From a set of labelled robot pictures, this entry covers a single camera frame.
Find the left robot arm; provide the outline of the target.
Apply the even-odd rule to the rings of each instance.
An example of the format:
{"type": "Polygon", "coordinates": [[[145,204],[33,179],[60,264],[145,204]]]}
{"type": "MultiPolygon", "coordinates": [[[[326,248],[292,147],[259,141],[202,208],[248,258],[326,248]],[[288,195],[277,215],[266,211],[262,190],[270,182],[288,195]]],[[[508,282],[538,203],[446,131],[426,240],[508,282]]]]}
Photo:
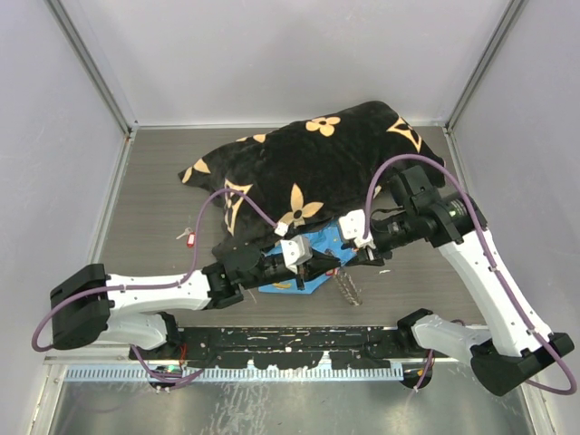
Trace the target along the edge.
{"type": "Polygon", "coordinates": [[[289,240],[280,253],[267,256],[245,246],[188,276],[109,275],[104,265],[91,264],[50,293],[53,348],[126,343],[170,359],[179,353],[181,337],[169,311],[224,309],[241,302],[245,289],[288,280],[305,289],[340,264],[336,256],[289,240]]]}

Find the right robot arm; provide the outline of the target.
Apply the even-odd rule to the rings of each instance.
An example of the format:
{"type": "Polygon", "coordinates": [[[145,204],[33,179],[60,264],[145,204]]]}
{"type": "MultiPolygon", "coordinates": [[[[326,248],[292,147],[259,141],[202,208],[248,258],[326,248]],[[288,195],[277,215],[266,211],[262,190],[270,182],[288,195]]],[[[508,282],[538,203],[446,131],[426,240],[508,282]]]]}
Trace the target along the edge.
{"type": "Polygon", "coordinates": [[[465,363],[497,396],[555,364],[569,386],[550,391],[576,393],[576,379],[564,361],[575,349],[572,339],[554,332],[523,296],[472,198],[462,188],[442,197],[420,166],[397,174],[391,193],[399,213],[373,228],[371,206],[365,204],[340,218],[343,238],[369,259],[426,240],[458,274],[486,322],[485,328],[475,329],[419,309],[397,324],[401,352],[416,357],[428,350],[465,363]]]}

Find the large metal keyring with rings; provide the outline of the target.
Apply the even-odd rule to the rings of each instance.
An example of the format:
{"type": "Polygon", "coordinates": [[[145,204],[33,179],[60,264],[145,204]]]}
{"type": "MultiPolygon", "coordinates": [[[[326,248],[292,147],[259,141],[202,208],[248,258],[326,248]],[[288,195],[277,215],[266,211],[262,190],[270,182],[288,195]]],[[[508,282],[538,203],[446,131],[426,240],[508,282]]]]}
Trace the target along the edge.
{"type": "Polygon", "coordinates": [[[341,295],[346,300],[346,302],[351,306],[360,306],[363,301],[360,297],[360,293],[354,285],[351,276],[345,271],[344,268],[340,268],[340,273],[333,277],[334,282],[337,285],[341,295]]]}

